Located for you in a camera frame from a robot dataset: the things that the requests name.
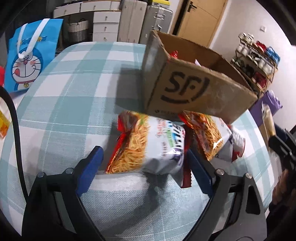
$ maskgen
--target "plaid tablecloth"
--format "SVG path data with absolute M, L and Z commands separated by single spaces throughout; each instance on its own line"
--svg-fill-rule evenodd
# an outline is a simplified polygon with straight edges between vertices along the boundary
M 144 50 L 140 44 L 86 42 L 65 49 L 46 67 L 17 109 L 28 190 L 38 172 L 74 167 L 95 145 L 104 149 L 105 168 L 118 137 L 118 114 L 142 111 Z M 252 173 L 266 207 L 274 178 L 264 141 L 249 111 L 234 125 L 247 142 L 243 158 L 228 172 Z M 81 200 L 107 240 L 182 240 L 208 202 L 194 178 L 192 183 L 180 189 L 170 176 L 99 172 Z M 21 233 L 25 201 L 12 128 L 0 159 L 0 206 Z

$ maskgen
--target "drawer unit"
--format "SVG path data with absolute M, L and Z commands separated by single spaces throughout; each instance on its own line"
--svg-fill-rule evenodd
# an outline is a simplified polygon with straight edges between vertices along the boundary
M 121 12 L 94 12 L 94 23 L 119 23 Z
M 111 1 L 82 2 L 80 12 L 110 10 Z
M 54 10 L 54 18 L 80 12 L 80 2 L 58 7 Z
M 112 1 L 111 6 L 110 6 L 110 10 L 118 10 L 119 5 L 120 5 L 120 1 Z
M 94 42 L 116 42 L 117 33 L 93 33 Z
M 94 23 L 94 33 L 118 33 L 119 23 Z

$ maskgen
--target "doraemon bag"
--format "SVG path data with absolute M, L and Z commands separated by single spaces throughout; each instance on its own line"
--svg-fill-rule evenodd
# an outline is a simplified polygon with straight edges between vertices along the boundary
M 4 88 L 7 92 L 28 89 L 54 59 L 62 19 L 45 18 L 24 24 L 9 40 Z

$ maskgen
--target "white bag handle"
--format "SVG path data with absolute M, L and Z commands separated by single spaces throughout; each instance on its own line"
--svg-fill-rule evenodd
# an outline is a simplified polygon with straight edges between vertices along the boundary
M 37 29 L 35 30 L 35 32 L 34 32 L 32 38 L 31 38 L 31 40 L 30 40 L 30 43 L 29 43 L 29 45 L 28 45 L 28 47 L 27 47 L 27 50 L 26 50 L 24 53 L 20 53 L 20 42 L 22 41 L 22 35 L 23 35 L 24 31 L 25 31 L 25 28 L 26 28 L 26 26 L 27 26 L 27 23 L 24 24 L 24 25 L 21 27 L 21 29 L 20 29 L 20 34 L 19 34 L 19 37 L 18 37 L 18 40 L 17 40 L 17 54 L 18 54 L 18 56 L 19 56 L 19 59 L 24 59 L 24 57 L 25 57 L 28 53 L 32 52 L 32 50 L 33 50 L 33 48 L 34 48 L 34 46 L 35 46 L 35 44 L 36 44 L 36 42 L 37 42 L 37 40 L 38 40 L 38 38 L 39 38 L 41 32 L 42 32 L 42 30 L 44 29 L 45 25 L 47 24 L 47 22 L 48 22 L 49 20 L 50 20 L 50 18 L 45 18 L 45 19 L 43 19 L 43 20 L 41 21 L 41 23 L 39 24 L 39 26 L 38 26 Z

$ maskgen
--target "snack bag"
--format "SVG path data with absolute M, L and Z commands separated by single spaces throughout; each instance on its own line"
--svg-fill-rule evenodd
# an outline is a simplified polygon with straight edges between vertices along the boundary
M 226 141 L 224 146 L 221 148 L 220 151 L 218 151 L 218 153 L 215 155 L 214 158 L 218 158 L 220 160 L 224 160 L 228 163 L 231 163 L 232 156 L 233 156 L 233 145 L 232 145 L 232 139 L 230 138 L 228 141 Z
M 210 161 L 231 136 L 221 118 L 184 110 L 179 118 L 194 130 L 199 153 Z
M 185 130 L 169 120 L 123 111 L 118 116 L 123 132 L 106 173 L 142 171 L 171 174 L 180 187 L 191 186 L 191 173 L 184 175 Z
M 269 105 L 262 103 L 262 119 L 267 133 L 267 138 L 276 135 L 276 128 Z
M 244 154 L 244 148 L 246 145 L 245 137 L 232 125 L 228 125 L 232 132 L 232 161 L 235 161 L 238 157 L 242 157 Z
M 0 137 L 3 139 L 8 131 L 10 122 L 0 110 Z

